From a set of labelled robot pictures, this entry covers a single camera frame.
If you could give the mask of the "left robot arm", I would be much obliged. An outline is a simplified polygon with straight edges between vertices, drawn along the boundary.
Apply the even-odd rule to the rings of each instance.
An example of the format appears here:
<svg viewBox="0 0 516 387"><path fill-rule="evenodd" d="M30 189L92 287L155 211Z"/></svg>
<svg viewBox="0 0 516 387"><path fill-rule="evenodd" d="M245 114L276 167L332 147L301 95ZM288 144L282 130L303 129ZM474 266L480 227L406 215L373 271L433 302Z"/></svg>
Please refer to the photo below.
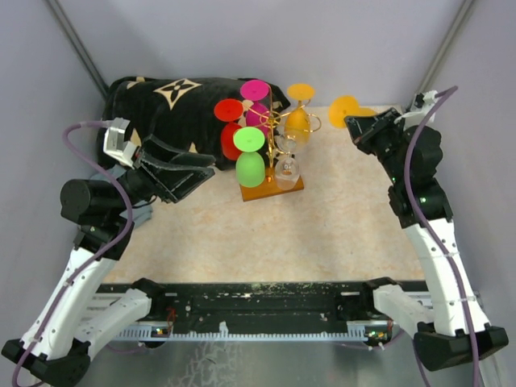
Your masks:
<svg viewBox="0 0 516 387"><path fill-rule="evenodd" d="M40 384L75 386L91 361L120 331L142 319L166 314L164 287L141 278L86 324L82 315L106 275L120 260L134 229L133 206L159 198L177 203L214 176L215 158L146 138L136 145L106 134L103 152L125 166L118 178L105 169L103 181L67 181L60 192L61 215L79 227L64 273L47 305L20 339L2 355L25 368Z"/></svg>

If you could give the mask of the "pink plastic wine glass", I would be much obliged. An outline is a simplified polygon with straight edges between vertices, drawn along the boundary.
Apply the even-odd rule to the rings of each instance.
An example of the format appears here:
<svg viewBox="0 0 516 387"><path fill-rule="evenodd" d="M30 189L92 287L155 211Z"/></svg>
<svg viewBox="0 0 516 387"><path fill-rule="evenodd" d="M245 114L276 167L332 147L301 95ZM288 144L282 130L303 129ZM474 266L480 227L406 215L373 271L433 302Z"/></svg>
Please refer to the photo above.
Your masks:
<svg viewBox="0 0 516 387"><path fill-rule="evenodd" d="M247 126L257 127L265 134L268 132L268 128L265 126L268 117L268 107L266 107L262 101L268 97L268 93L268 85L264 81L258 79L245 81L240 88L240 94L243 101L248 102L246 104L248 109L245 114Z"/></svg>

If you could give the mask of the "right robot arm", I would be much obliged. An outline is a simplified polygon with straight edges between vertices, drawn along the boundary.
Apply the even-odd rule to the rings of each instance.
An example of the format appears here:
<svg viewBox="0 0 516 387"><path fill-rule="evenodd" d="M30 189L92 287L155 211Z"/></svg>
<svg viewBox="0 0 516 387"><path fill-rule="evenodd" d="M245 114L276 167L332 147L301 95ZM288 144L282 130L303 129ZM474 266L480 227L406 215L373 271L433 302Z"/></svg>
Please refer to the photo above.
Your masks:
<svg viewBox="0 0 516 387"><path fill-rule="evenodd" d="M344 120L352 142L383 166L391 185L389 204L421 263L431 296L431 309L409 299L388 277L365 282L361 312L376 319L383 314L413 340L418 360L429 371L467 364L506 347L506 330L491 324L469 284L456 245L453 214L435 178L443 158L441 135L424 127L405 128L395 109L370 117Z"/></svg>

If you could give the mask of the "green plastic wine glass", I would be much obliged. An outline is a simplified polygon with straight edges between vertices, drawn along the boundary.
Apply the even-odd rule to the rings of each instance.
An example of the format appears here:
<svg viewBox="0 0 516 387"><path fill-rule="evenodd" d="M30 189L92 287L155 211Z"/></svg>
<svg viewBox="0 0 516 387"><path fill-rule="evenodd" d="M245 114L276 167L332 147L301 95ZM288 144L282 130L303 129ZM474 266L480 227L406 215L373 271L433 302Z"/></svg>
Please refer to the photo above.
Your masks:
<svg viewBox="0 0 516 387"><path fill-rule="evenodd" d="M243 187L257 187L265 179L264 160L259 153L265 143L264 133L257 127L243 127L234 134L233 141L242 152L235 166L237 181Z"/></svg>

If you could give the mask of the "clear wine glass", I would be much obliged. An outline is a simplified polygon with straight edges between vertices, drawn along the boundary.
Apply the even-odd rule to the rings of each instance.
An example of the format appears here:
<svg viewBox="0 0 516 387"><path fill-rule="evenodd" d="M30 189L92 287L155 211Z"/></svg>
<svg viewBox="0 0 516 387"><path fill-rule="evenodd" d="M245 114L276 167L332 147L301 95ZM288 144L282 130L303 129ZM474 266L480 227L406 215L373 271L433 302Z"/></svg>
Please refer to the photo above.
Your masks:
<svg viewBox="0 0 516 387"><path fill-rule="evenodd" d="M298 142L294 138L280 135L277 149L282 151L275 167L275 180L279 189L287 191L294 188L300 177L300 166L295 159Z"/></svg>

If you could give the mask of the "orange wine glass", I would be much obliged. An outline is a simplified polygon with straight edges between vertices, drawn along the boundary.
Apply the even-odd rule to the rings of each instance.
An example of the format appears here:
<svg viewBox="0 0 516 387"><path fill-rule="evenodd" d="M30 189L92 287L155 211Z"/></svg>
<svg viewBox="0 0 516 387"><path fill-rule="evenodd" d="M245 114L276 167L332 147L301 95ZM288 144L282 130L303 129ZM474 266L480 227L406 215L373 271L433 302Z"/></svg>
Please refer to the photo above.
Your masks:
<svg viewBox="0 0 516 387"><path fill-rule="evenodd" d="M298 105L287 115L284 134L299 145L305 145L310 139L310 118L304 109L303 102L311 100L315 95L315 89L311 85L297 83L287 89L287 95L296 100Z"/></svg>
<svg viewBox="0 0 516 387"><path fill-rule="evenodd" d="M372 117L376 111L362 107L351 95L344 95L336 98L328 109L328 119L330 124L336 128L346 128L345 118L347 116Z"/></svg>

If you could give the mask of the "red plastic wine glass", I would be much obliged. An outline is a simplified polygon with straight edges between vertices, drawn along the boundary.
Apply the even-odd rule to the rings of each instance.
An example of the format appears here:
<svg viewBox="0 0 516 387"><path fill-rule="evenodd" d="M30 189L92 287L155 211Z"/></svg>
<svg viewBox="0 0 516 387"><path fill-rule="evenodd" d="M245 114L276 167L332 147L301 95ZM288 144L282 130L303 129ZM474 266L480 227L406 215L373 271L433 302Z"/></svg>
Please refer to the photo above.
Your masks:
<svg viewBox="0 0 516 387"><path fill-rule="evenodd" d="M242 153L234 143L234 134L241 128L238 120L243 114L242 102L234 98L226 98L214 107L214 116L225 123L220 135L223 155L236 161Z"/></svg>

